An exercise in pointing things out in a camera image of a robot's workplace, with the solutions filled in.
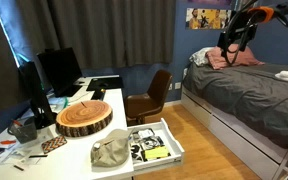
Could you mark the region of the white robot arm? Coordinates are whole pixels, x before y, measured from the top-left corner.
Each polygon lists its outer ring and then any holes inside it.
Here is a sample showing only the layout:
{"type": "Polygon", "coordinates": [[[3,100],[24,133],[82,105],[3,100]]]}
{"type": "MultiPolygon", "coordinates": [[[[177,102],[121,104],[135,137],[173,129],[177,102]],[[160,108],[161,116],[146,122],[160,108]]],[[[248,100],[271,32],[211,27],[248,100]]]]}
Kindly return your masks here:
{"type": "Polygon", "coordinates": [[[229,66],[235,63],[238,53],[244,51],[247,43],[255,37],[259,23],[276,18],[288,27],[288,2],[254,7],[256,1],[250,0],[240,10],[234,11],[225,30],[220,34],[217,46],[229,66]]]}

